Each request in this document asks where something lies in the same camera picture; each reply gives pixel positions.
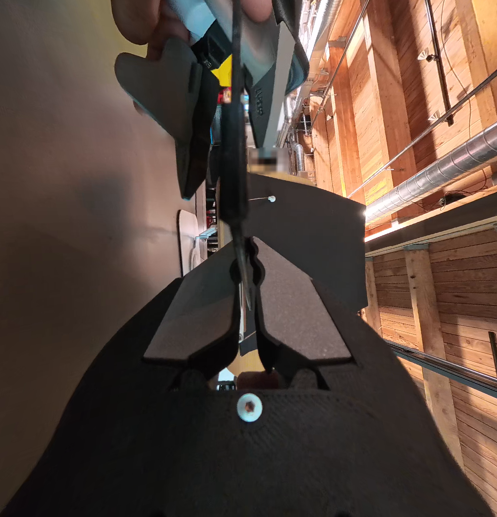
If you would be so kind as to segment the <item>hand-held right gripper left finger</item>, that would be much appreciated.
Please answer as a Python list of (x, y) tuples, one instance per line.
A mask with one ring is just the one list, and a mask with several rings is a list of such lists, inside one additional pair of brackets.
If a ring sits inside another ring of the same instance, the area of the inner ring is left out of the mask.
[(241, 303), (233, 243), (183, 277), (144, 360), (212, 378), (238, 353)]

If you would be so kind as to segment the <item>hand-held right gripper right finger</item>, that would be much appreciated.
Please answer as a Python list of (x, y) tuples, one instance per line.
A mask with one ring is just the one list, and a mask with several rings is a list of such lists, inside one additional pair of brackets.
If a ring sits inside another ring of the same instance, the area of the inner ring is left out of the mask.
[(311, 278), (257, 237), (251, 238), (258, 354), (266, 370), (352, 362)]

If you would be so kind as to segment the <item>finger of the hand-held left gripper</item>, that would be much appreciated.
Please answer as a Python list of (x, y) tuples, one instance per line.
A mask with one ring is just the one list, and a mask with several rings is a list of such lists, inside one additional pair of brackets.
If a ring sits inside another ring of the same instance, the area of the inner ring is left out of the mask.
[(303, 84), (309, 62), (291, 19), (242, 20), (241, 60), (257, 148), (276, 146), (285, 97)]
[(173, 137), (180, 194), (190, 199), (206, 180), (217, 77), (179, 38), (167, 40), (158, 61), (120, 53), (115, 74), (132, 100)]

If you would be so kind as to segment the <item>person's left hand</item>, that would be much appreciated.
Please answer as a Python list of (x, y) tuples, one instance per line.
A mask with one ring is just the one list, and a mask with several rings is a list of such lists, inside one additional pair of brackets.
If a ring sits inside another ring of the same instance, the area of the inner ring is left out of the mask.
[(158, 61), (169, 39), (191, 46), (212, 25), (210, 15), (201, 28), (189, 30), (169, 1), (111, 1), (111, 12), (121, 35), (138, 46), (147, 46), (146, 59)]

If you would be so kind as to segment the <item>silver clamp bar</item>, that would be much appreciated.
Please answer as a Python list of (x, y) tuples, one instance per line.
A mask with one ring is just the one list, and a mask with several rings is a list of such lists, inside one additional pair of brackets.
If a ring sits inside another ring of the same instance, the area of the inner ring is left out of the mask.
[(217, 236), (217, 225), (212, 224), (209, 228), (207, 228), (205, 231), (200, 233), (195, 237), (195, 248), (200, 251), (200, 242), (201, 241), (207, 241), (209, 238), (213, 237), (214, 235)]

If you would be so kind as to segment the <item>black board with wooden edge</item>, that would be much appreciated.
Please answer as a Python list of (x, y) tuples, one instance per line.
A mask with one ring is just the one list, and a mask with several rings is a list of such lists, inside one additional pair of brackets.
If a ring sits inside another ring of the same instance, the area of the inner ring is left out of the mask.
[(248, 199), (276, 197), (274, 203), (248, 201), (243, 224), (253, 310), (253, 237), (311, 278), (337, 328), (336, 318), (357, 315), (366, 307), (364, 206), (310, 184), (271, 176), (248, 174), (247, 184)]

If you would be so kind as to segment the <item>silver ventilation duct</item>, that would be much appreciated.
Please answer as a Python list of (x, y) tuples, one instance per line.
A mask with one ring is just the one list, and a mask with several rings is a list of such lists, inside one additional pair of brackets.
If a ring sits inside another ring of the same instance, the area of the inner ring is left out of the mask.
[(307, 79), (294, 92), (291, 121), (297, 122), (303, 104), (309, 97), (320, 70), (330, 31), (339, 14), (342, 1), (303, 1), (299, 39), (309, 61)]
[(366, 224), (375, 223), (440, 190), (459, 177), (497, 160), (497, 122), (468, 139), (366, 208)]

